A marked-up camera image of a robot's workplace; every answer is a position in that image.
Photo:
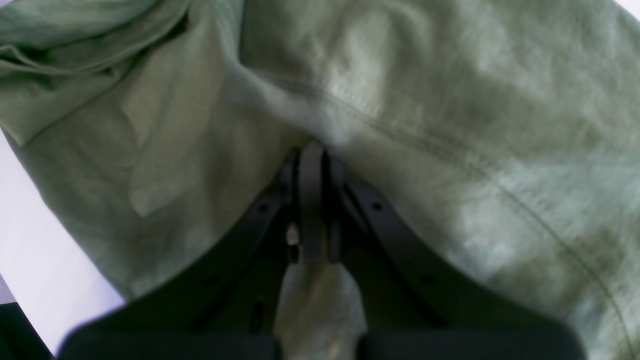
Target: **wrinkled fabric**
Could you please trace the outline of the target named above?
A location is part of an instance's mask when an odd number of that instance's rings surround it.
[[[315,138],[462,272],[635,360],[639,58],[607,0],[17,0],[0,127],[129,300]],[[292,266],[275,331],[288,359],[353,358],[346,269]]]

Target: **screw hole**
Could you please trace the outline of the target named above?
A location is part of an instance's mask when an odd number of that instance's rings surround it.
[[[423,284],[433,284],[436,282],[436,279],[429,274],[422,274],[420,275],[420,281],[422,281]]]
[[[217,275],[209,276],[208,278],[204,279],[203,283],[206,286],[217,285],[220,283],[220,278]]]

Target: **stitching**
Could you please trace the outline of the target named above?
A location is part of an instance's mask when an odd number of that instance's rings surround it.
[[[380,124],[376,124],[375,123],[375,119],[354,108],[352,105],[350,105],[349,103],[347,103],[346,101],[336,97],[335,95],[332,95],[330,93],[328,93],[327,91],[318,88],[316,86],[314,86],[315,84],[311,83],[311,84],[305,84],[305,83],[299,83],[299,82],[295,82],[295,81],[291,81],[288,79],[280,79],[280,78],[275,78],[273,76],[271,76],[270,74],[266,74],[264,72],[258,72],[259,75],[265,79],[267,79],[269,82],[274,83],[275,85],[279,86],[279,87],[284,87],[284,90],[294,90],[294,91],[298,91],[298,92],[302,92],[302,93],[311,93],[312,95],[316,95],[320,98],[326,99],[327,101],[330,101],[338,106],[340,106],[343,110],[346,110],[348,112],[350,112],[353,116],[353,119],[357,119],[361,122],[363,122],[364,124],[368,125],[369,127],[371,127],[372,129],[376,130],[377,132],[381,133],[382,135],[386,136],[387,138],[389,138],[390,140],[394,141],[394,142],[398,142],[395,138],[403,138],[404,141],[402,141],[401,143],[404,145],[409,145],[410,147],[413,147],[414,149],[418,150],[418,151],[426,151],[426,152],[430,152],[431,154],[435,155],[437,158],[443,160],[446,163],[449,163],[452,166],[455,166],[457,168],[459,168],[459,170],[464,171],[465,173],[467,173],[468,176],[473,177],[474,179],[479,179],[482,181],[485,181],[487,183],[490,183],[494,186],[496,186],[503,194],[503,203],[507,206],[509,206],[512,210],[515,211],[516,214],[518,214],[518,217],[520,217],[524,222],[532,225],[532,224],[536,224],[537,226],[532,226],[533,229],[542,229],[544,230],[544,232],[546,233],[546,235],[549,236],[545,236],[545,237],[550,237],[551,239],[553,239],[554,242],[556,242],[558,245],[560,245],[560,247],[566,251],[566,253],[570,256],[570,258],[573,258],[575,260],[575,262],[577,264],[574,264],[574,266],[577,265],[576,269],[579,269],[584,275],[587,275],[587,277],[592,278],[592,280],[594,280],[595,284],[597,285],[598,288],[600,288],[602,290],[602,292],[604,293],[605,297],[607,299],[609,299],[609,301],[611,302],[614,311],[616,313],[616,317],[618,317],[618,320],[620,321],[621,324],[621,329],[622,332],[624,334],[624,340],[621,342],[625,342],[626,343],[626,348],[627,348],[627,357],[626,358],[631,358],[634,359],[636,358],[636,353],[635,350],[632,346],[632,342],[630,340],[630,336],[627,332],[627,325],[624,319],[624,316],[622,315],[622,312],[620,310],[620,307],[618,305],[618,303],[616,302],[613,294],[611,293],[611,291],[609,290],[609,288],[604,284],[604,282],[597,276],[597,274],[595,273],[595,271],[589,267],[589,265],[585,262],[585,260],[580,256],[580,254],[578,252],[576,252],[576,250],[574,250],[573,248],[571,248],[569,245],[567,245],[562,238],[546,223],[544,222],[529,206],[527,206],[526,204],[524,204],[514,193],[510,192],[509,190],[507,190],[505,187],[503,187],[502,185],[500,185],[499,183],[497,183],[496,181],[494,181],[490,176],[488,176],[486,174],[486,172],[482,171],[482,169],[478,168],[477,166],[474,166],[472,164],[468,164],[468,163],[463,163],[461,160],[459,160],[454,154],[452,154],[450,151],[447,151],[439,146],[437,146],[437,144],[433,143],[432,141],[429,141],[428,139],[424,139],[424,138],[419,138],[417,136],[405,133],[402,130],[399,129],[389,129],[387,127],[383,127]],[[327,81],[326,80],[320,80],[320,81],[315,81],[315,83],[319,84],[319,85],[327,85]],[[365,109],[368,109],[372,112],[374,112],[375,114],[379,114],[380,113],[380,109],[376,108],[370,104],[368,104],[367,102],[365,102],[363,99],[354,96],[353,94],[347,92],[347,91],[343,91],[341,87],[339,86],[332,86],[333,89],[338,90],[339,92],[342,92],[343,95],[345,95],[346,97],[350,98],[351,100],[356,101],[358,104],[361,104]],[[471,153],[474,157],[477,158],[477,160],[479,160],[479,162],[486,168],[491,168],[492,170],[495,169],[498,173],[502,174],[505,177],[506,173],[505,171],[501,170],[500,168],[496,167],[495,165],[493,165],[492,163],[490,163],[485,157],[481,156],[477,151],[471,149],[470,147],[463,145],[459,140],[455,140],[452,138],[449,138],[447,136],[444,136],[442,134],[438,134],[436,132],[433,131],[429,131],[428,132],[430,137],[436,138],[436,139],[440,139],[441,141],[448,143],[450,146],[454,147],[457,150],[464,150],[467,151],[469,153]],[[537,199],[535,196],[533,196],[533,194],[527,190],[524,189],[524,187],[520,184],[518,184],[516,181],[513,181],[512,179],[510,179],[512,183],[514,183],[516,185],[516,187],[518,188],[519,191],[524,191],[526,192],[530,197],[532,197],[536,202],[540,203],[539,199]],[[528,215],[528,217],[523,217],[522,213],[526,213]]]

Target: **green pants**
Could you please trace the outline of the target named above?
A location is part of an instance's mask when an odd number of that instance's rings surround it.
[[[125,298],[214,246],[315,138],[452,264],[574,327],[592,360],[640,359],[639,89],[640,27],[610,0],[0,10],[0,127]],[[341,266],[291,268],[287,358],[350,359],[358,301]]]

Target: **seam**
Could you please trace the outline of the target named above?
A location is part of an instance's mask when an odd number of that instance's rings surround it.
[[[493,186],[495,186],[496,188],[498,188],[500,190],[500,192],[504,196],[503,203],[508,205],[511,209],[515,210],[516,213],[518,213],[518,217],[520,217],[523,221],[525,221],[528,224],[531,224],[531,221],[529,219],[526,219],[522,215],[520,215],[522,210],[524,210],[524,212],[528,214],[529,218],[532,218],[534,220],[534,223],[538,225],[538,228],[544,230],[544,232],[547,235],[549,235],[549,237],[551,239],[553,239],[553,241],[555,243],[560,245],[560,247],[563,250],[565,250],[566,253],[576,262],[576,264],[578,265],[577,268],[581,269],[582,273],[584,275],[587,275],[587,277],[590,277],[594,281],[594,283],[597,285],[597,287],[600,288],[602,293],[605,295],[605,298],[607,298],[611,302],[611,304],[613,306],[613,309],[614,309],[614,311],[616,313],[616,317],[618,318],[618,320],[620,322],[621,329],[622,329],[623,334],[624,334],[624,340],[625,340],[625,343],[627,345],[626,346],[627,347],[627,354],[630,355],[631,359],[635,359],[636,358],[636,353],[635,353],[635,350],[634,350],[634,348],[632,346],[632,343],[631,343],[631,340],[630,340],[630,336],[629,336],[628,331],[627,331],[627,324],[625,322],[624,316],[623,316],[623,314],[622,314],[622,312],[620,310],[620,307],[619,307],[618,303],[616,302],[613,294],[611,293],[609,288],[606,286],[606,284],[597,276],[596,272],[586,263],[586,261],[580,256],[580,254],[576,250],[571,248],[567,243],[565,243],[563,241],[562,237],[560,237],[560,235],[558,235],[542,218],[540,218],[535,213],[535,211],[533,211],[529,206],[524,204],[514,193],[512,193],[511,191],[509,191],[508,189],[503,187],[501,184],[499,184],[498,182],[493,180],[481,168],[460,161],[458,159],[458,157],[455,154],[453,154],[451,151],[447,151],[447,150],[443,149],[442,147],[438,146],[437,144],[433,143],[432,141],[429,141],[428,139],[419,138],[418,136],[408,134],[408,133],[406,133],[406,132],[404,132],[402,130],[391,129],[391,128],[383,127],[380,124],[377,124],[374,121],[375,119],[372,116],[370,116],[370,115],[368,115],[368,114],[366,114],[366,113],[354,108],[348,102],[336,97],[333,94],[328,93],[327,91],[323,90],[322,88],[318,88],[318,87],[310,85],[310,84],[295,82],[295,81],[292,81],[292,80],[289,80],[289,79],[276,78],[276,77],[274,77],[274,76],[272,76],[270,74],[266,74],[265,72],[258,72],[258,75],[260,77],[262,77],[263,79],[269,81],[270,83],[283,88],[284,90],[298,91],[298,92],[302,92],[302,93],[316,95],[316,96],[318,96],[320,98],[326,99],[327,101],[340,106],[343,110],[346,110],[346,111],[350,112],[352,115],[354,115],[354,116],[352,116],[352,119],[359,120],[360,122],[363,122],[367,126],[371,127],[375,131],[377,131],[378,133],[380,133],[380,134],[384,135],[385,137],[387,137],[389,140],[391,140],[391,141],[393,141],[395,143],[400,143],[401,145],[405,145],[405,146],[408,145],[408,146],[413,147],[414,149],[416,149],[418,151],[430,152],[431,154],[434,154],[437,158],[440,158],[441,160],[443,160],[444,162],[446,162],[446,163],[448,163],[448,164],[450,164],[452,166],[458,167],[460,170],[463,170],[464,172],[468,173],[469,175],[473,176],[474,178],[476,178],[476,179],[480,178],[483,181],[486,181],[487,183],[490,183]],[[374,106],[371,106],[370,104],[366,103],[363,99],[355,97],[351,93],[348,93],[348,92],[342,92],[342,93],[343,93],[343,95],[345,95],[346,97],[356,101],[357,103],[366,106],[366,108],[368,108],[368,109],[377,110]],[[438,138],[439,137],[441,140],[447,142],[452,147],[457,148],[457,150],[464,149],[467,152],[471,152],[475,157],[477,157],[480,160],[482,160],[484,166],[490,167],[490,168],[496,168],[495,165],[492,165],[485,157],[480,156],[477,151],[471,149],[469,146],[462,145],[460,141],[447,138],[444,135],[435,136],[435,134],[437,134],[437,133],[435,133],[433,131],[429,132],[430,136],[432,136],[434,138]],[[396,137],[396,138],[400,137],[400,138],[403,138],[403,140],[406,140],[406,141],[399,142],[399,141],[397,141],[397,139],[394,139],[394,137]],[[496,168],[496,169],[500,173],[502,173],[503,175],[506,176],[506,174],[504,174],[504,171],[501,171],[499,168]],[[516,181],[513,181],[513,180],[511,180],[511,181],[513,183],[515,183],[517,185],[517,187],[522,190],[522,187]]]

